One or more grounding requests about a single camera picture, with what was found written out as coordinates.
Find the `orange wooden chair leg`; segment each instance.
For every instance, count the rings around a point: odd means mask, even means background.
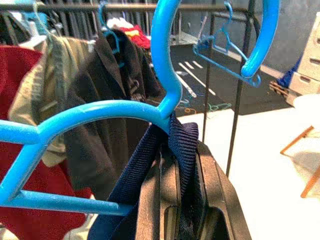
[[[301,193],[302,198],[305,198],[307,196],[308,192],[313,188],[313,186],[316,184],[319,178],[320,178],[320,166],[317,168],[315,173],[312,175],[312,177],[306,184],[303,192]]]
[[[287,151],[291,146],[296,144],[300,139],[305,137],[308,133],[310,133],[314,129],[313,126],[308,127],[306,130],[303,131],[299,136],[297,136],[292,142],[290,142],[282,151],[280,152],[281,154],[285,154],[285,151]]]

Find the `white tape line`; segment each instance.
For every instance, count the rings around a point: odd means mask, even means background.
[[[185,65],[187,65],[190,69],[195,69],[188,61],[184,62]]]
[[[182,79],[182,77],[180,77],[178,74],[176,74],[176,76],[178,77],[178,79],[180,80],[181,84],[188,90],[188,92],[190,93],[190,95],[194,98],[197,97],[197,94],[195,94],[195,92],[191,89],[191,87]]]
[[[196,65],[198,68],[203,69],[204,67],[201,66],[199,63],[197,63],[196,61],[192,61],[194,65]]]
[[[197,80],[202,86],[206,87],[206,85],[199,79],[197,78],[196,75],[194,75],[186,66],[184,66],[181,62],[179,62],[179,66],[182,67],[188,74],[190,74],[195,80]],[[210,88],[209,88],[209,92],[215,96],[216,93],[214,91],[212,91]]]

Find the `black floor mat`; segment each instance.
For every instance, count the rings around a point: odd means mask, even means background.
[[[203,84],[206,83],[207,62],[193,53],[191,45],[172,46],[171,59],[175,71],[187,73],[187,71],[179,65],[179,63],[181,63],[185,68],[191,71],[198,80]],[[214,51],[213,59],[234,72],[239,72],[239,61],[216,51]],[[196,61],[203,68],[199,68],[193,61]],[[188,62],[194,69],[191,69],[185,62]],[[269,82],[275,80],[275,78],[263,72],[260,73],[260,76],[261,85],[258,88],[252,87],[247,83],[243,84],[239,111],[240,115],[261,113],[289,107],[282,96],[269,89]],[[181,78],[196,94],[196,97],[192,97],[188,90],[183,86],[182,102],[176,110],[177,116],[203,113],[205,87],[189,73],[185,76],[181,75]],[[212,65],[209,87],[216,95],[209,93],[209,107],[212,109],[216,109],[215,106],[225,108],[226,105],[223,103],[227,103],[231,104],[232,109],[234,109],[237,82],[238,80],[235,77]]]

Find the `white floor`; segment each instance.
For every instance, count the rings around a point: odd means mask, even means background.
[[[233,114],[232,110],[212,112],[207,120],[205,143],[224,170]],[[203,114],[180,121],[197,122],[202,139]],[[320,165],[320,138],[304,138],[287,151],[288,156],[280,154],[307,127],[294,108],[239,116],[230,180],[253,240],[320,239],[320,182],[308,198],[300,197]],[[85,240],[86,231],[88,228],[76,230],[72,235],[77,232],[77,237],[66,239]]]

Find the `gray wall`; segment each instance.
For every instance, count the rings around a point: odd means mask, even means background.
[[[262,1],[256,0],[255,13],[261,23]],[[210,4],[211,0],[184,0],[189,4]],[[237,6],[248,6],[249,0],[233,0],[232,4]],[[223,4],[223,0],[216,0],[217,4]],[[320,11],[320,0],[282,0],[280,8],[279,23],[272,47],[264,61],[264,64],[281,72],[289,70],[298,60],[304,51],[310,31],[314,24],[316,13]],[[182,31],[195,37],[198,36],[201,28],[201,19],[205,13],[185,12],[182,15]],[[219,29],[225,20],[215,19],[214,28]],[[207,21],[204,34],[209,33],[209,21]],[[229,28],[230,39],[239,47],[242,47],[245,32],[243,23],[232,22]],[[252,50],[256,37],[252,33],[250,50]]]

